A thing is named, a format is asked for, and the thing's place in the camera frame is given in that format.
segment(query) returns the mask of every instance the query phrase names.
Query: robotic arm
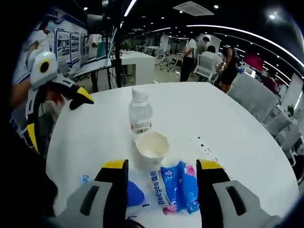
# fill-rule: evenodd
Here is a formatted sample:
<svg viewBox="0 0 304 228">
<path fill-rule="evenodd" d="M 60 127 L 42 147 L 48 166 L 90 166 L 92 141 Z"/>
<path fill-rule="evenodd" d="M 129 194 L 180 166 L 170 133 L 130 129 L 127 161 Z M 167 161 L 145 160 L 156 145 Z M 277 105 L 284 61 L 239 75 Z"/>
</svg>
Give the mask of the robotic arm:
<svg viewBox="0 0 304 228">
<path fill-rule="evenodd" d="M 38 153 L 41 151 L 38 125 L 38 110 L 46 99 L 47 89 L 59 92 L 72 99 L 70 109 L 74 110 L 83 103 L 94 104 L 93 98 L 82 87 L 57 72 L 58 63 L 53 52 L 33 50 L 27 59 L 32 87 L 28 91 L 26 104 L 27 128 L 30 139 Z"/>
</svg>

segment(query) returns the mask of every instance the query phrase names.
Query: air vent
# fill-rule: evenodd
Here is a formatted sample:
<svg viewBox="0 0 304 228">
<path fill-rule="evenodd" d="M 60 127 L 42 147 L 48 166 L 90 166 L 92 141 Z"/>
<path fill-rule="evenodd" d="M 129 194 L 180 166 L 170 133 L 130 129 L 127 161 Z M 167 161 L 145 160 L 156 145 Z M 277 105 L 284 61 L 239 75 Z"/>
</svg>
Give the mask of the air vent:
<svg viewBox="0 0 304 228">
<path fill-rule="evenodd" d="M 188 13 L 192 16 L 211 16 L 214 15 L 211 11 L 208 9 L 200 6 L 199 4 L 196 4 L 193 1 L 188 1 L 183 4 L 180 4 L 178 6 L 173 7 L 173 9 L 176 9 L 178 11 L 183 11 L 185 13 Z"/>
</svg>

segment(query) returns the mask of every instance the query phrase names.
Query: display board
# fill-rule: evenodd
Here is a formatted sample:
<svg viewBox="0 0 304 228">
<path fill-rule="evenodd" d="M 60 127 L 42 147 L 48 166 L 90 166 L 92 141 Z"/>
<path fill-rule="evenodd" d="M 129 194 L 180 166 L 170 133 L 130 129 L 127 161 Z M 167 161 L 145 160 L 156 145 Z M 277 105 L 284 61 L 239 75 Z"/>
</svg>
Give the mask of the display board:
<svg viewBox="0 0 304 228">
<path fill-rule="evenodd" d="M 52 8 L 44 19 L 52 20 L 55 24 L 54 30 L 47 35 L 50 50 L 56 54 L 57 61 L 65 60 L 70 67 L 70 72 L 75 73 L 80 68 L 80 39 L 87 34 L 86 25 L 64 11 Z M 21 83 L 29 77 L 25 60 L 28 55 L 29 41 L 24 42 L 19 61 L 13 76 L 13 83 Z"/>
</svg>

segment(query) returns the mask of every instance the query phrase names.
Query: bottle label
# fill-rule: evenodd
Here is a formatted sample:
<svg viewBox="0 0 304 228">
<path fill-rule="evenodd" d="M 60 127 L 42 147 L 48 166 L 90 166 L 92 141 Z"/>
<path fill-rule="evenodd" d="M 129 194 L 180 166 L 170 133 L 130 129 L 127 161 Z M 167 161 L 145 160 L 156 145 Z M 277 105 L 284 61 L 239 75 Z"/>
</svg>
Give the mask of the bottle label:
<svg viewBox="0 0 304 228">
<path fill-rule="evenodd" d="M 152 123 L 151 121 L 142 122 L 142 123 L 132 123 L 130 124 L 130 126 L 134 134 L 141 134 L 149 131 L 151 129 Z"/>
</svg>

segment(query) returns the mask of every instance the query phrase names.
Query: bottle cap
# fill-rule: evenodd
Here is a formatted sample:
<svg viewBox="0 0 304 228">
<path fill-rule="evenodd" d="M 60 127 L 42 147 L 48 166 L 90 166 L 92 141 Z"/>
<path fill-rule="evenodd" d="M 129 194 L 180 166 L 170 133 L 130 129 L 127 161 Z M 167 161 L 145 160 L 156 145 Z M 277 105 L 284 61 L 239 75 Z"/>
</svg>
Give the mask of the bottle cap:
<svg viewBox="0 0 304 228">
<path fill-rule="evenodd" d="M 139 88 L 132 88 L 132 97 L 136 100 L 145 99 L 148 95 L 146 92 Z"/>
</svg>

